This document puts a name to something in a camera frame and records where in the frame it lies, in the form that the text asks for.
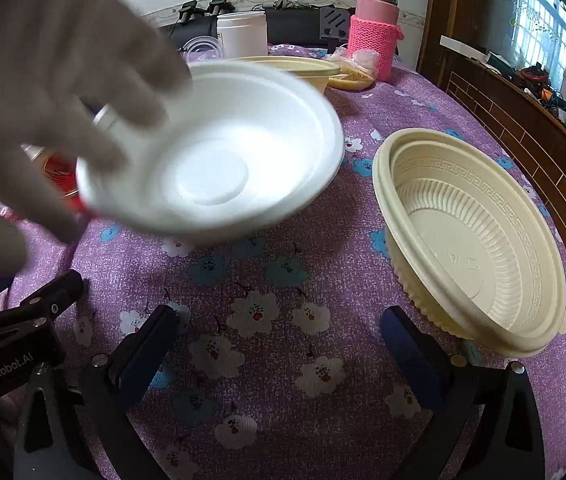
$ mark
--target metal screw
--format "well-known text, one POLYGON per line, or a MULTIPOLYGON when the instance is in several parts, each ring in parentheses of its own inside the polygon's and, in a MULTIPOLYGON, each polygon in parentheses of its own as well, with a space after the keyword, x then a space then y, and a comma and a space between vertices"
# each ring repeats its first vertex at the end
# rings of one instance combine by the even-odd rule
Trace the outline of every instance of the metal screw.
POLYGON ((101 366, 105 366, 109 361, 109 357, 107 354, 96 354, 92 358, 92 366, 96 368, 100 368, 101 366))
POLYGON ((450 357, 450 362, 457 368, 463 368, 467 366, 467 359, 462 355, 454 354, 450 357))
POLYGON ((523 364, 518 361, 512 361, 509 365, 515 374, 522 374, 525 371, 523 364))

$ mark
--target blurred hand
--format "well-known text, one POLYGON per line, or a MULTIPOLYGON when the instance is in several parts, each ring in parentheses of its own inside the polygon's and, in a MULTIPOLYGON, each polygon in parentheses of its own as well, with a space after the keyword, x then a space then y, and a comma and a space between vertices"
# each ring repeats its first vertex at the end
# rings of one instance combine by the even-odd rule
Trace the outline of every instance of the blurred hand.
MULTIPOLYGON (((118 0, 0 0, 0 201, 73 241, 74 216, 20 144, 114 169, 124 154, 78 96, 149 126, 164 118, 155 92, 188 78, 177 51, 118 0)), ((0 218, 0 274, 26 259, 22 235, 0 218)))

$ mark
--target white bowl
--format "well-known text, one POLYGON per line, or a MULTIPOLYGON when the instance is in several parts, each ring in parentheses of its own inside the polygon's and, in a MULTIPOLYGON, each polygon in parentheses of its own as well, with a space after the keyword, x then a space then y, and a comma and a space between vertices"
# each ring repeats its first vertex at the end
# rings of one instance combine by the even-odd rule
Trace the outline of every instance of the white bowl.
POLYGON ((215 243, 279 222, 330 183, 343 133, 312 86, 251 63, 189 68, 191 91, 164 99, 170 121, 160 129, 138 130, 107 107, 96 116, 130 164, 105 175, 78 161, 90 209, 146 232, 215 243))
POLYGON ((441 132, 392 134, 372 168, 391 262, 441 329, 506 356, 565 328, 565 275, 543 216, 507 171, 441 132))

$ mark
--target pink knitted cover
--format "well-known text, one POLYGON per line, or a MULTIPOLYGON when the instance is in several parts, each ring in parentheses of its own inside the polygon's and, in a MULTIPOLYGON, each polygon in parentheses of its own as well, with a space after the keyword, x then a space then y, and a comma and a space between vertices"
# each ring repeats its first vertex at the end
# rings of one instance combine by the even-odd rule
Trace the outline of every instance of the pink knitted cover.
POLYGON ((404 37, 398 25, 361 20, 352 16, 349 22, 348 53, 351 56, 357 50, 373 48, 380 54, 376 80, 387 81, 392 72, 396 42, 404 37))

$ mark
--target white canister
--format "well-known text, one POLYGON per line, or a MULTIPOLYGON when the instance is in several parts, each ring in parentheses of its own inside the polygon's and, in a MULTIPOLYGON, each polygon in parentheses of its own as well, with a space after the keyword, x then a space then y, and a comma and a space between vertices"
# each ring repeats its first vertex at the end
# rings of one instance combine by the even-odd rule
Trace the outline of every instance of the white canister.
POLYGON ((221 14, 216 31, 225 59, 268 54, 268 22, 262 10, 221 14))

